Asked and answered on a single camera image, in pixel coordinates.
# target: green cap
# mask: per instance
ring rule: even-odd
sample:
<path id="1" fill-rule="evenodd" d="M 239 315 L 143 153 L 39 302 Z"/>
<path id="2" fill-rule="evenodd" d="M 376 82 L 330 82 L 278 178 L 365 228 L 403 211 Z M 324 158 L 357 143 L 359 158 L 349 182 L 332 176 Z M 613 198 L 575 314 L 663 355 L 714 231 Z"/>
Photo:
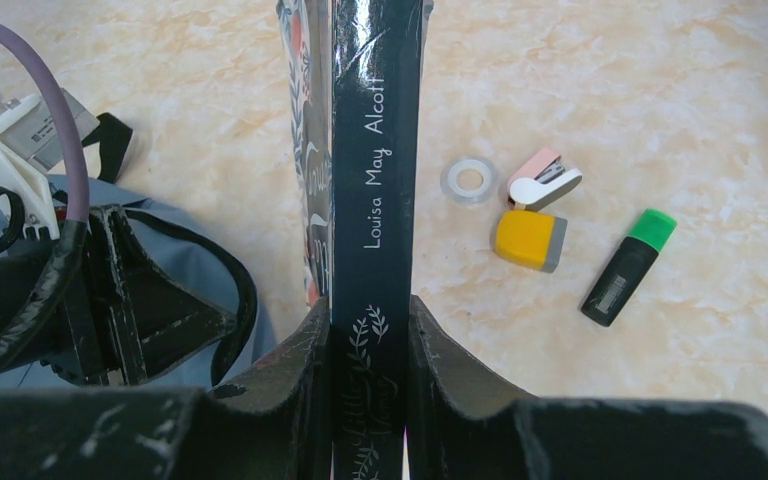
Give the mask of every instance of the green cap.
<path id="1" fill-rule="evenodd" d="M 666 245 L 675 227 L 676 221 L 672 217 L 648 208 L 634 224 L 628 236 L 640 240 L 661 253 L 661 249 Z"/>

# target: stapler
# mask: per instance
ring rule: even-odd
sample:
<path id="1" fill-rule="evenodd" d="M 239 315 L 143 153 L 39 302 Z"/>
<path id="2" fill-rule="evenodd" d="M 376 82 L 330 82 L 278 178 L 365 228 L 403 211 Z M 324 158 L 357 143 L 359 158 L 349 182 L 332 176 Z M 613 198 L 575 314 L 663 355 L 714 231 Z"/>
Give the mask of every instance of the stapler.
<path id="1" fill-rule="evenodd" d="M 581 178 L 577 168 L 564 168 L 560 153 L 544 147 L 508 180 L 508 204 L 537 212 L 571 192 Z"/>

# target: book spine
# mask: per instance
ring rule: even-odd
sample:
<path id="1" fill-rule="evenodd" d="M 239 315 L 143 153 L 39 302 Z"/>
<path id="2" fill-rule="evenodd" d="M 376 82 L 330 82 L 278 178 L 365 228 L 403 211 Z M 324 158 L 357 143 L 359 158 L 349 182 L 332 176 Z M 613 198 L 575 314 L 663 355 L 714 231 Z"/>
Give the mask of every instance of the book spine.
<path id="1" fill-rule="evenodd" d="M 333 4 L 335 478 L 399 478 L 422 0 Z"/>

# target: blue cloth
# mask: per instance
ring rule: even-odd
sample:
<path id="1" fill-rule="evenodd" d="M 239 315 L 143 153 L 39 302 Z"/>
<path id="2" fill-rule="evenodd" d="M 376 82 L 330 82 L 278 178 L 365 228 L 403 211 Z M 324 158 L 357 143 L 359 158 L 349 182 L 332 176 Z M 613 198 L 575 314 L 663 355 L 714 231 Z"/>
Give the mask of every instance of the blue cloth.
<path id="1" fill-rule="evenodd" d="M 66 178 L 64 176 L 51 175 L 49 180 L 55 188 L 66 190 Z M 121 204 L 128 209 L 148 212 L 167 222 L 175 223 L 199 235 L 207 236 L 183 211 L 144 195 L 95 179 L 90 179 L 90 204 Z M 130 224 L 142 247 L 166 274 L 216 305 L 230 312 L 237 311 L 236 284 L 225 266 L 210 252 L 198 245 L 155 232 L 140 222 L 131 221 Z M 0 230 L 6 225 L 7 221 L 0 211 Z M 258 305 L 260 307 L 255 329 L 240 357 L 226 375 L 226 380 L 238 375 L 275 346 L 275 334 L 272 325 L 263 310 L 262 303 L 258 302 Z M 210 362 L 215 350 L 216 344 L 214 343 L 166 375 L 153 380 L 149 385 L 210 387 Z M 50 368 L 34 363 L 0 374 L 0 387 L 19 386 L 71 387 L 72 385 L 54 374 Z"/>

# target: book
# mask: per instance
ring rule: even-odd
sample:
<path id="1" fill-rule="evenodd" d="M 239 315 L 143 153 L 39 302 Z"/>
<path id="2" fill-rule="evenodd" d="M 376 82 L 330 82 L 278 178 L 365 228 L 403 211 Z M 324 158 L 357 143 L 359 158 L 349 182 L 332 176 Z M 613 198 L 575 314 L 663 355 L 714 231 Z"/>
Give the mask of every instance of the book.
<path id="1" fill-rule="evenodd" d="M 334 478 L 402 473 L 425 0 L 279 0 L 312 301 L 331 309 Z"/>

